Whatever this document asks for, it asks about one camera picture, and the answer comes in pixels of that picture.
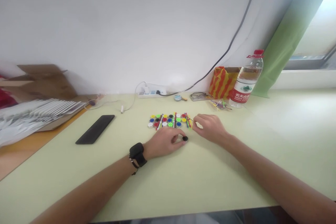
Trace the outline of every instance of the window sill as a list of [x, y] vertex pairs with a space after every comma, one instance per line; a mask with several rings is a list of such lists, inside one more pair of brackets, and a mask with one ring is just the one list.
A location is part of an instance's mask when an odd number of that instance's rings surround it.
[[336, 88], [336, 69], [283, 70], [271, 89]]

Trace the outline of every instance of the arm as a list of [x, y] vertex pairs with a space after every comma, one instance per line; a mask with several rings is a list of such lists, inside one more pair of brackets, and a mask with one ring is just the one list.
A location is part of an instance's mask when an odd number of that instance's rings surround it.
[[336, 203], [230, 135], [215, 115], [198, 114], [193, 129], [233, 155], [299, 223], [335, 223]]
[[[144, 158], [149, 161], [165, 156], [185, 145], [185, 141], [176, 143], [179, 134], [185, 136], [180, 129], [159, 129], [143, 145]], [[66, 194], [31, 223], [88, 223], [135, 171], [129, 157], [125, 156]]]

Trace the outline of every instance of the desk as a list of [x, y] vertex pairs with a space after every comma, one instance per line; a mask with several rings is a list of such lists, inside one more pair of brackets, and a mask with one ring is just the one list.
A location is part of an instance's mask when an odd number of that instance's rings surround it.
[[62, 132], [73, 121], [85, 113], [82, 109], [69, 121], [52, 131], [35, 132], [24, 139], [11, 145], [0, 148], [0, 181], [9, 173], [15, 170], [24, 161], [30, 158], [35, 152], [41, 149], [46, 143]]
[[[208, 101], [172, 97], [137, 99], [120, 114], [117, 105], [87, 111], [0, 182], [0, 222], [27, 223], [154, 133], [151, 114], [218, 115], [244, 143], [336, 200], [336, 90], [270, 92], [245, 108], [214, 111]], [[123, 100], [131, 104], [133, 96]], [[116, 118], [94, 145], [75, 141], [102, 114]], [[114, 221], [197, 212], [267, 207], [276, 202], [226, 151], [183, 128], [189, 143], [146, 164], [93, 220]]]

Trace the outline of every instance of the red and yellow striped bag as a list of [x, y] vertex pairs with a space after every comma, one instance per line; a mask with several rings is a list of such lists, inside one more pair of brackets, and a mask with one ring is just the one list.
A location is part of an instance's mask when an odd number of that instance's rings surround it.
[[229, 99], [240, 68], [216, 67], [209, 87], [209, 93], [215, 99]]

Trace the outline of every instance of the water bottle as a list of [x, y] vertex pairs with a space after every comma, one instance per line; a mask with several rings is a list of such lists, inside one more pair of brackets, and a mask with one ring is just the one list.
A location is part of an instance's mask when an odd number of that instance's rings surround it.
[[241, 68], [235, 87], [230, 92], [229, 104], [235, 108], [241, 108], [247, 102], [263, 70], [264, 50], [255, 50], [254, 54], [247, 56], [248, 60]]

